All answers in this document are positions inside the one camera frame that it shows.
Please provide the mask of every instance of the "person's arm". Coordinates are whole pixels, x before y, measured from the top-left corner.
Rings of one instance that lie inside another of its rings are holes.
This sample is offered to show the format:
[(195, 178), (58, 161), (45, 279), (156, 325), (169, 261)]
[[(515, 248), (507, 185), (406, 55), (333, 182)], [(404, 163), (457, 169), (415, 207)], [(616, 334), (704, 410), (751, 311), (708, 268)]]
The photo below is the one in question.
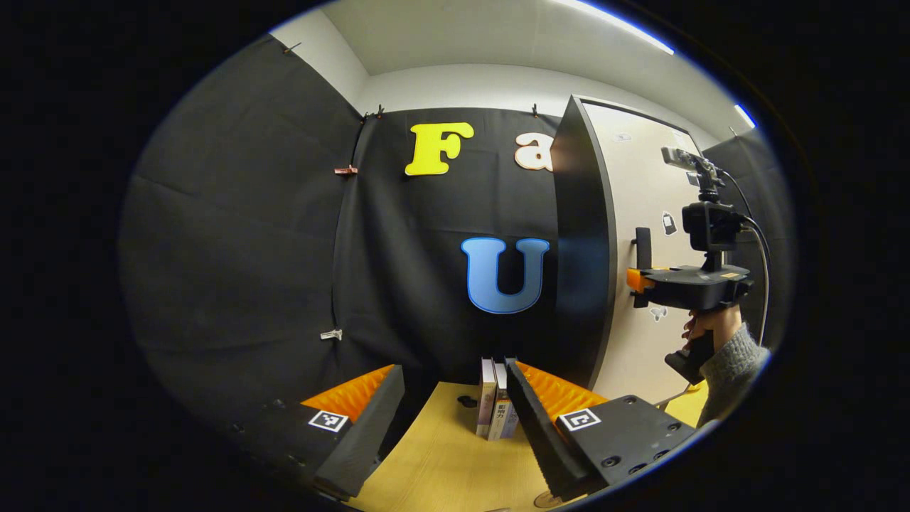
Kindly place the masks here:
[(699, 370), (708, 381), (708, 399), (698, 419), (698, 426), (702, 426), (718, 418), (743, 396), (770, 353), (749, 334), (739, 306), (690, 314), (695, 318), (686, 323), (682, 337), (698, 338), (708, 330), (713, 331), (714, 340), (714, 355)]

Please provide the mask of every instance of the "wooden table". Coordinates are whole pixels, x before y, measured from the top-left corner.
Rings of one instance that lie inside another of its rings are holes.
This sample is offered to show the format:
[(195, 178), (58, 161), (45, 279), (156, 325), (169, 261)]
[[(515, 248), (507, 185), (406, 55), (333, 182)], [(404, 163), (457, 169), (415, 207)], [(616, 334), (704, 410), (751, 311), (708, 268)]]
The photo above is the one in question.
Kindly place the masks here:
[[(458, 402), (464, 394), (477, 399), (477, 386), (437, 384), (408, 432), (348, 505), (365, 512), (545, 510), (534, 506), (548, 489), (524, 431), (519, 426), (512, 439), (492, 442), (476, 435), (477, 408)], [(706, 394), (703, 385), (670, 402), (667, 412), (694, 425)]]

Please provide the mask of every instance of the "white wall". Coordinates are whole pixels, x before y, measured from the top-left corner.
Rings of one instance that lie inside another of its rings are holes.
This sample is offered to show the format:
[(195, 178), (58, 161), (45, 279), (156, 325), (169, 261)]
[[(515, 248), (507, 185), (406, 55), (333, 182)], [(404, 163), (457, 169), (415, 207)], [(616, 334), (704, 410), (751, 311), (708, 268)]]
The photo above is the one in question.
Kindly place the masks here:
[(369, 75), (322, 11), (309, 11), (276, 26), (269, 33), (288, 48), (300, 43), (291, 51), (316, 69), (351, 105), (357, 106)]
[(494, 64), (455, 64), (413, 67), (371, 77), (348, 42), (319, 10), (309, 11), (270, 32), (316, 69), (360, 112), (387, 112), (414, 108), (506, 108), (561, 117), (572, 94), (596, 97), (685, 128), (699, 148), (717, 138), (676, 112), (627, 90), (547, 69)]
[(701, 149), (718, 142), (704, 129), (679, 114), (627, 90), (556, 71), (493, 64), (414, 67), (368, 77), (354, 106), (387, 112), (414, 108), (506, 108), (537, 111), (561, 117), (572, 94), (596, 97), (637, 108), (685, 128)]

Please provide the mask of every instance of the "hand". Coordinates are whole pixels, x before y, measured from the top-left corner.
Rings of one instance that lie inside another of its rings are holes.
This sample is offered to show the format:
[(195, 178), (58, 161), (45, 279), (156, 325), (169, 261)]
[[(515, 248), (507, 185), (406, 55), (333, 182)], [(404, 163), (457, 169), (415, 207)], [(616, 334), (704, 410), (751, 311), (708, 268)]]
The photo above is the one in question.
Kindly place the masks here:
[[(698, 339), (704, 336), (705, 331), (713, 331), (714, 351), (716, 353), (733, 338), (733, 335), (743, 325), (739, 304), (715, 312), (690, 311), (689, 316), (692, 319), (683, 326), (683, 329), (685, 329), (685, 333), (682, 333), (683, 339)], [(689, 342), (686, 342), (683, 347), (684, 350), (691, 350), (691, 348)]]

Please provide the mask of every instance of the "screw hole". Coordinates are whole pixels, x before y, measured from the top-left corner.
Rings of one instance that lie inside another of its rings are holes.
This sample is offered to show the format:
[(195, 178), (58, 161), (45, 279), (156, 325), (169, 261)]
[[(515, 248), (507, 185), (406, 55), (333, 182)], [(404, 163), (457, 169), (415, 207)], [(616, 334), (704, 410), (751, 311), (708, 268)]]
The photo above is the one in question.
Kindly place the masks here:
[(622, 461), (622, 458), (618, 457), (618, 456), (607, 457), (601, 461), (601, 466), (613, 467), (613, 466), (616, 466), (617, 464), (619, 464), (620, 461)]

